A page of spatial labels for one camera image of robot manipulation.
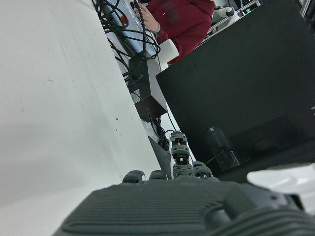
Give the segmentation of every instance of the wire bundle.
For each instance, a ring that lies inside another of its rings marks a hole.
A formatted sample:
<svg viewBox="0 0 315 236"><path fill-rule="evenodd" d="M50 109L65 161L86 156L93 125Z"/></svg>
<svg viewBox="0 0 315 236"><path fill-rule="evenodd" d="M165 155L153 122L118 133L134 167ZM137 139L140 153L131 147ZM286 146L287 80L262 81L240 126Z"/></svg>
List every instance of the wire bundle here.
<svg viewBox="0 0 315 236"><path fill-rule="evenodd" d="M115 50L115 52L118 55L118 56L115 56L116 60L119 61L127 70L127 72L123 73L123 77L124 77L124 80L125 80L127 86L130 87L130 86L138 83L142 79L142 76L140 75L137 78L134 78L132 73L133 73L133 71L135 71L140 66L140 64L143 62L143 60L146 59L146 53L145 53L146 44L153 45L153 48L156 52L152 56L153 59L155 57L157 57L158 53L160 52L160 47L156 43L154 37L147 33L150 30L147 30L145 28L144 20L143 20L143 16L142 16L142 12L140 10L139 4L137 3L137 1L134 2L134 6L139 10L140 20L141 20L141 25L142 25L142 31L127 29L127 27L129 26L128 19L127 19L126 15L118 8L118 4L119 4L120 0L117 0L115 5L111 4L108 0L92 0L92 2L93 2L93 5L95 7L95 10L97 12L97 15L100 19L100 22L102 23L102 26L103 26L105 33L110 33L110 32L114 33L119 39L121 39L122 42L125 39L132 39L132 40L143 42L142 59L140 60L138 65L136 65L131 70L129 68L129 66L127 65L127 63L125 62L124 57L129 59L129 58L135 56L137 54L137 52L131 46L129 46L127 43L125 43L124 46L125 46L125 48L127 48L128 52L122 52L113 44L113 42L110 39L108 39L108 41L111 45L111 48L113 50ZM108 6L109 8L111 8L111 11L105 13L103 10L104 6ZM113 15L116 15L117 18L121 21L120 25L113 24L111 22L113 20ZM139 33L142 35L142 39L123 35L124 31Z"/></svg>

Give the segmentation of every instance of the ribbed rubber surface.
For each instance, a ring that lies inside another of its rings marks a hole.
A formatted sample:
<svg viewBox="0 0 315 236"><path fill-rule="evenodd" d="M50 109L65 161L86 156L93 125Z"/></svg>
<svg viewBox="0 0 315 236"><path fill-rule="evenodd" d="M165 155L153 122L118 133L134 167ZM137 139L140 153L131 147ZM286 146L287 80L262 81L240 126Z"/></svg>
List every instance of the ribbed rubber surface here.
<svg viewBox="0 0 315 236"><path fill-rule="evenodd" d="M206 213L221 206L235 185L190 178L112 186L87 197L64 221L62 229L85 234L106 232L101 235L205 232Z"/></svg>
<svg viewBox="0 0 315 236"><path fill-rule="evenodd" d="M261 209L212 231L209 236L315 236L315 219L292 209Z"/></svg>

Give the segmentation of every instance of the white table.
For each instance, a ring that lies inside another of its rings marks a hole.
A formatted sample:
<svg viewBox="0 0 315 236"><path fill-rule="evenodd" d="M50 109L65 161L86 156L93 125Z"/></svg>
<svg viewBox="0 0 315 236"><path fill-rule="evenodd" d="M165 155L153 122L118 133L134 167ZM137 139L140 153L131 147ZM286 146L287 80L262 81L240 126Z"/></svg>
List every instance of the white table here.
<svg viewBox="0 0 315 236"><path fill-rule="evenodd" d="M93 190L159 169L91 0L1 1L0 232L51 235Z"/></svg>

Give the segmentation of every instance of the robotic hand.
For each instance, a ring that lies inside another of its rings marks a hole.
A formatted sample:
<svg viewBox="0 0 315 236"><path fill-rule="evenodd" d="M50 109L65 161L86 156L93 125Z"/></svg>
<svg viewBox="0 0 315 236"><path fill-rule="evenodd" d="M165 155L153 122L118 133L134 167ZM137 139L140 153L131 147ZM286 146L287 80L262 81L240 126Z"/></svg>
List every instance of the robotic hand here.
<svg viewBox="0 0 315 236"><path fill-rule="evenodd" d="M189 162L189 148L187 146L187 138L182 132L173 132L169 139L171 159L174 162L172 177L174 179L180 176L199 177L210 179L211 181L219 181L213 177L211 170L202 162L194 161L192 164Z"/></svg>
<svg viewBox="0 0 315 236"><path fill-rule="evenodd" d="M236 22L240 17L237 15L233 7L215 6L215 12L222 18L228 17L228 26Z"/></svg>

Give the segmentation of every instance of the black cable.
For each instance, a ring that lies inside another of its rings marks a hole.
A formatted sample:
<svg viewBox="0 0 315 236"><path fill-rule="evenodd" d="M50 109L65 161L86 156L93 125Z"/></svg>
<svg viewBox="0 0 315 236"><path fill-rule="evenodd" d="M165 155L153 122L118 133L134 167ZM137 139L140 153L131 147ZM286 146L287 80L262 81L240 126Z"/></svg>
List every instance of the black cable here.
<svg viewBox="0 0 315 236"><path fill-rule="evenodd" d="M205 165L207 165L209 162L211 162L211 161L213 161L214 159L216 159L218 156L220 156L220 155L223 154L224 152L225 152L225 149L224 149L224 148L221 148L220 153L217 154L217 155L215 155L214 157L212 157L209 161L207 161L207 162L205 163Z"/></svg>
<svg viewBox="0 0 315 236"><path fill-rule="evenodd" d="M175 128L175 126L174 126L174 124L173 124L173 122L172 122L171 117L169 116L169 113L167 113L167 115L168 115L169 120L170 120L170 121L171 121L171 123L172 123L173 128L175 129L175 131L177 131L177 130L176 130L176 128Z"/></svg>
<svg viewBox="0 0 315 236"><path fill-rule="evenodd" d="M154 133L161 139L162 137L156 132L156 130L155 130L154 127L153 127L153 119L152 119L151 113L150 113L150 111L149 111L149 108L147 107L146 102L145 102L138 94L136 94L136 93L134 93L134 92L131 92L131 93L133 93L134 95L136 95L136 96L143 102L144 106L145 106L146 109L147 109L148 115L149 115L149 120L150 120L151 127L152 127Z"/></svg>
<svg viewBox="0 0 315 236"><path fill-rule="evenodd" d="M140 62L133 68L133 69L130 69L129 66L127 65L127 63L123 62L124 59L122 57L123 56L126 56L126 57L132 57L133 55L129 55L128 53L124 53L122 52L121 50L117 49L115 47L115 45L110 41L111 43L111 47L113 50L116 51L118 57L115 57L117 61L119 61L120 63L123 64L123 66L126 68L127 72L123 73L123 77L127 77L125 78L125 81L127 83L127 86L130 87L136 83L138 83L141 79L142 79L142 76L139 76L137 78L134 78L132 76L132 73L133 71L135 71L140 65L141 63L143 62L143 60L145 59L146 57L146 44L150 44L153 46L154 50L155 50L155 55L152 55L152 58L155 58L156 56L158 56L158 53L160 52L160 47L159 45L156 43L154 37L152 35L148 35L146 34L146 29L145 29L145 24L144 24L144 19L143 19L143 15L142 15L142 11L140 9L140 6L138 4L137 1L135 1L134 3L134 6L135 8L138 9L139 11L139 14L140 14L140 21L141 21L141 26L142 26L142 31L137 31L137 30L132 30L132 29L126 29L129 25L129 22L128 22L128 19L126 17L126 15L118 8L118 5L119 5L119 1L120 0L117 0L116 4L113 5L111 4L108 0L93 0L93 5L95 7L95 10L96 12L98 13L98 17L102 23L102 26L103 26L103 29L105 31L105 33L114 33L118 38L120 38L123 41L125 41L126 39L131 39L131 40L136 40L136 41L140 41L140 42L143 42L143 54L142 54L142 58L140 60ZM103 12L103 7L104 6L108 6L109 9L109 12L107 13L104 13ZM117 16L117 18L120 20L120 23L119 25L117 24L110 24L109 21L111 21L110 17L112 18L112 14L115 14L115 16ZM126 36L126 35L123 35L121 34L121 32L123 31L126 31L126 32L135 32L135 33L140 33L143 35L143 38L142 39L138 39L138 38L133 38L133 37L129 37L129 36Z"/></svg>

